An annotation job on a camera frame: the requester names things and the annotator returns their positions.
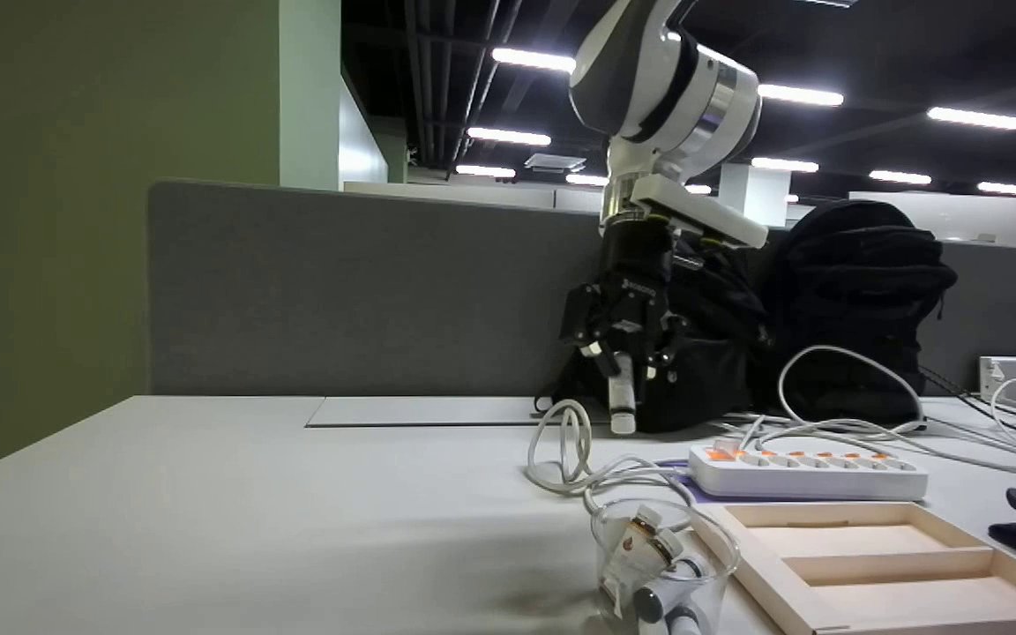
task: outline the wooden tray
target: wooden tray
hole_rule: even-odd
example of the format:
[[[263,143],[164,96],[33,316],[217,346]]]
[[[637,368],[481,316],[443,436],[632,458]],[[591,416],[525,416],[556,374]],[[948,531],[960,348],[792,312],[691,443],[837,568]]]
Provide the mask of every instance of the wooden tray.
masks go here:
[[[918,503],[711,506],[740,586],[792,635],[1016,632],[1016,556]]]

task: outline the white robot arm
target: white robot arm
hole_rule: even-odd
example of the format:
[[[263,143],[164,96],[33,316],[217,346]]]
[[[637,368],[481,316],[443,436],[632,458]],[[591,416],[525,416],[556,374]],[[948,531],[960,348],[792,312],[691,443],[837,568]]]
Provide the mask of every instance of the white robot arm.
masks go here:
[[[694,229],[764,247],[766,227],[686,191],[755,138],[760,78],[674,33],[679,5],[680,0],[619,0],[580,44],[572,104],[612,138],[603,216],[654,204]]]

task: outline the gray cubicle partition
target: gray cubicle partition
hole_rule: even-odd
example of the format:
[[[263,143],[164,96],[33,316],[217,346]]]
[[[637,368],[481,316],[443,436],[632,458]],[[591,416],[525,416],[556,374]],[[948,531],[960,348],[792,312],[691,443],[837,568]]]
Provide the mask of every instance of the gray cubicle partition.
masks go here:
[[[164,182],[150,216],[153,386],[172,395],[545,391],[599,250],[591,216],[367,194]],[[973,385],[973,356],[1016,354],[1016,250],[947,262],[925,362]]]

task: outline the desk surface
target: desk surface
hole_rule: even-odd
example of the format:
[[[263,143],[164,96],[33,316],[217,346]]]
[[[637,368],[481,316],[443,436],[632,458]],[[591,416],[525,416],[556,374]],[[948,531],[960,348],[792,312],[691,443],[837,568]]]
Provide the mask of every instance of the desk surface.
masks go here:
[[[528,425],[306,429],[321,397],[129,397],[0,463],[0,635],[584,632],[592,542]],[[599,442],[599,463],[686,443]],[[909,454],[984,531],[1016,476]],[[722,632],[773,632],[735,593]]]

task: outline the office ceiling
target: office ceiling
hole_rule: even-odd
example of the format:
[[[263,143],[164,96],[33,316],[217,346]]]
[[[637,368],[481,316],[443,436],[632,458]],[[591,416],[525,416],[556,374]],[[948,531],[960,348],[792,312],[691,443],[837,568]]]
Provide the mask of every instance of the office ceiling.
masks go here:
[[[533,147],[470,140],[470,123],[546,130],[550,156],[603,170],[607,140],[564,96],[564,73],[498,68],[491,44],[575,51],[612,0],[360,0],[341,3],[341,64],[367,115],[404,115],[421,165],[516,165]],[[851,10],[804,0],[704,0],[686,29],[760,71],[764,81],[819,85],[840,110],[766,101],[747,156],[797,156],[822,170],[795,177],[804,196],[861,187],[868,170],[933,174],[933,191],[1016,182],[1016,130],[941,125],[937,101],[1016,111],[1016,0],[861,0]]]

